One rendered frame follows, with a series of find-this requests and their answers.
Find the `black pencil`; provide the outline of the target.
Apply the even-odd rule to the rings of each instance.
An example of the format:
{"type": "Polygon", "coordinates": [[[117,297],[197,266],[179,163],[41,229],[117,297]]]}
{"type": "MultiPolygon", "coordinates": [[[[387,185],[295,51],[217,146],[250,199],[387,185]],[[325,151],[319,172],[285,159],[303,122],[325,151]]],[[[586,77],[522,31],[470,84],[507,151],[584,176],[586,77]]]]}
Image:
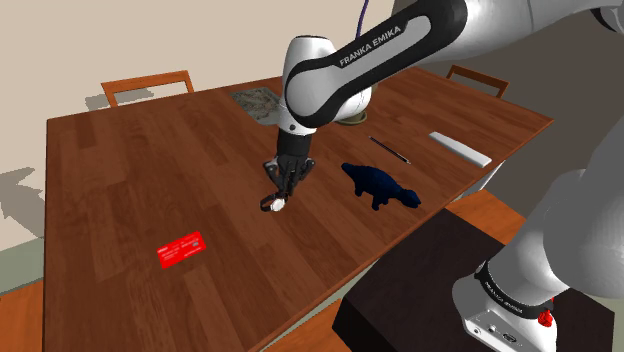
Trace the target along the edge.
{"type": "Polygon", "coordinates": [[[395,150],[393,150],[392,148],[388,147],[387,145],[383,144],[382,142],[380,142],[379,140],[377,140],[376,138],[374,138],[373,136],[368,136],[368,138],[375,143],[376,145],[380,146],[381,148],[383,148],[384,150],[386,150],[387,152],[389,152],[390,154],[392,154],[393,156],[395,156],[396,158],[398,158],[399,160],[401,160],[402,162],[411,165],[411,162],[409,159],[407,159],[405,156],[401,155],[400,153],[396,152],[395,150]]]}

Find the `red card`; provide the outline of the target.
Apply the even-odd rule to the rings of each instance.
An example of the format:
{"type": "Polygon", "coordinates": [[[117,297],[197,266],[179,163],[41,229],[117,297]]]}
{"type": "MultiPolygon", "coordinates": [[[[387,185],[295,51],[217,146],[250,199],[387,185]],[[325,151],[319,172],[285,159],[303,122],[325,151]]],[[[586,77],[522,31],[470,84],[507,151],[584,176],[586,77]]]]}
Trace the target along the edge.
{"type": "Polygon", "coordinates": [[[195,231],[160,247],[157,255],[161,268],[166,269],[205,249],[202,235],[195,231]]]}

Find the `brown wooden table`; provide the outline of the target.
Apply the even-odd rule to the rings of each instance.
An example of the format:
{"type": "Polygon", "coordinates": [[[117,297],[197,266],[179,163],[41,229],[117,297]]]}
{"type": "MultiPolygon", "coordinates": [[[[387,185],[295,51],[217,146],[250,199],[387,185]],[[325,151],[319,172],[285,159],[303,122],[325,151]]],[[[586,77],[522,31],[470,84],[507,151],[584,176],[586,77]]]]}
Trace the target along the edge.
{"type": "Polygon", "coordinates": [[[48,121],[43,352],[257,352],[484,176],[431,132],[499,164],[550,124],[409,69],[379,85],[364,123],[317,130],[313,171],[269,213],[278,133],[231,93],[48,121]],[[344,162],[385,171],[421,205],[373,210],[344,162]],[[157,250],[195,231],[206,249],[162,269],[157,250]]]}

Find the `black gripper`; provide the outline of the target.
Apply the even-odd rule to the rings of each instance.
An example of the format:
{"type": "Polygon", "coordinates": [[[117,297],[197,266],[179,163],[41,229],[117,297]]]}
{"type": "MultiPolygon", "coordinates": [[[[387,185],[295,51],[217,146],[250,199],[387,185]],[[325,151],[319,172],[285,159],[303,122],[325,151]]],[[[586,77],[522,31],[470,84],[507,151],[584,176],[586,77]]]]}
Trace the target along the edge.
{"type": "Polygon", "coordinates": [[[303,181],[315,166],[309,155],[312,134],[297,135],[279,131],[275,157],[263,164],[271,182],[277,187],[280,195],[292,196],[297,184],[303,181]],[[289,171],[289,161],[285,156],[307,158],[297,161],[289,171]]]}

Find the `dark robot stand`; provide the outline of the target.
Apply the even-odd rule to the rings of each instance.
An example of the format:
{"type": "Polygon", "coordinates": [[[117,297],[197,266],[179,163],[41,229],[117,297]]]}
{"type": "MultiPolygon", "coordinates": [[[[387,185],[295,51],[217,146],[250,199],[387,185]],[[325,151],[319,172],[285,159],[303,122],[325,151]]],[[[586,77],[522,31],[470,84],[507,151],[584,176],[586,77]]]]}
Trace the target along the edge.
{"type": "Polygon", "coordinates": [[[507,245],[440,211],[384,254],[342,300],[351,352],[613,352],[624,294],[624,221],[529,217],[507,245]]]}

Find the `dark blue dinosaur toy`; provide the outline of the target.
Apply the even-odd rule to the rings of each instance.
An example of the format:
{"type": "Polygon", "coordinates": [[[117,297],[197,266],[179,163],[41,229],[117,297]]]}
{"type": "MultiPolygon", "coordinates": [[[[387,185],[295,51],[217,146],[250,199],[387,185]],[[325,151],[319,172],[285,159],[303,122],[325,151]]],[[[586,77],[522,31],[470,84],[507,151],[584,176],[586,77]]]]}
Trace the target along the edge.
{"type": "Polygon", "coordinates": [[[403,188],[385,171],[365,165],[344,162],[341,169],[354,183],[354,194],[361,197],[364,193],[372,196],[371,208],[375,211],[381,205],[387,205],[390,199],[398,200],[408,208],[418,208],[421,200],[414,190],[403,188]]]}

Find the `white-faced black wristwatch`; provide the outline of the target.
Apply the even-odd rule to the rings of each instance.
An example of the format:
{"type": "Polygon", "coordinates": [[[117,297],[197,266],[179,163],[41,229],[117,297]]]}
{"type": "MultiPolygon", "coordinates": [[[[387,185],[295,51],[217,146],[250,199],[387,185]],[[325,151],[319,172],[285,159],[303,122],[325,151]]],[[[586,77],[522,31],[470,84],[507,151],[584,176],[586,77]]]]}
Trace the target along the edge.
{"type": "Polygon", "coordinates": [[[260,201],[263,212],[279,212],[287,203],[288,195],[283,192],[270,194],[260,201]]]}

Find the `olive round base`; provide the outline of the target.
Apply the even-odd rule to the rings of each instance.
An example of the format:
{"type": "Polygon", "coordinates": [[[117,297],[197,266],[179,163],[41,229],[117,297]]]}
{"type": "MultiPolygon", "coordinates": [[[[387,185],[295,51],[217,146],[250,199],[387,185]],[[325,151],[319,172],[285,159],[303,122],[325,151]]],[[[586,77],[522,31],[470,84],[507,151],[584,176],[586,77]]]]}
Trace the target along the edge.
{"type": "Polygon", "coordinates": [[[338,120],[337,123],[340,125],[345,125],[345,126],[354,126],[354,125],[361,124],[365,122],[366,120],[367,120],[367,112],[362,111],[358,113],[357,115],[338,120]]]}

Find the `grey patterned flat book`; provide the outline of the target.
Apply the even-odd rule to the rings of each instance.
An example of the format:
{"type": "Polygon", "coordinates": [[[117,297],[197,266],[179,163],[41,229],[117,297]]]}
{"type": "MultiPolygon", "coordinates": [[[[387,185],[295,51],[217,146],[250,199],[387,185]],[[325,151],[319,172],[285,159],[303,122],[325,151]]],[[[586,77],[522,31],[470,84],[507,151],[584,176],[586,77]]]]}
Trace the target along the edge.
{"type": "Polygon", "coordinates": [[[271,126],[279,122],[280,98],[269,88],[237,91],[230,96],[257,123],[271,126]]]}

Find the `white flat remote control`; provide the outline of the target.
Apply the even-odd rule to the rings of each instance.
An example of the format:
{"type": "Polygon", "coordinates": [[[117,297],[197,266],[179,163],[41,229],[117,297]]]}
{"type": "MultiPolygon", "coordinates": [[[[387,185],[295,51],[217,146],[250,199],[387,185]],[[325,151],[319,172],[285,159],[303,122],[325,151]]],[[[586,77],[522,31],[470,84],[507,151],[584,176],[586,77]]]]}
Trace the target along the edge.
{"type": "Polygon", "coordinates": [[[431,132],[429,134],[429,137],[447,148],[448,150],[456,153],[457,155],[461,156],[467,161],[472,162],[480,168],[485,168],[492,162],[492,159],[485,154],[482,154],[477,150],[439,132],[431,132]]]}

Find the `brown wooden chair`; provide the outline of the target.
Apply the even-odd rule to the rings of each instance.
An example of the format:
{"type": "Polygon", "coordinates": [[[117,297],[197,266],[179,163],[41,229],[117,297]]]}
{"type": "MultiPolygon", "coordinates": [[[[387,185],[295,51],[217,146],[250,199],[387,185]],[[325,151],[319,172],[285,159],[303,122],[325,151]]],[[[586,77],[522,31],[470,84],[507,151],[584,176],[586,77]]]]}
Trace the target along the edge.
{"type": "Polygon", "coordinates": [[[111,107],[117,107],[117,93],[183,82],[188,93],[194,87],[187,70],[102,82],[101,87],[111,107]]]}
{"type": "Polygon", "coordinates": [[[490,87],[496,88],[498,90],[496,97],[501,99],[506,92],[509,82],[463,67],[459,65],[452,65],[446,75],[447,79],[451,79],[454,75],[459,75],[465,77],[467,79],[471,79],[473,81],[488,85],[490,87]]]}

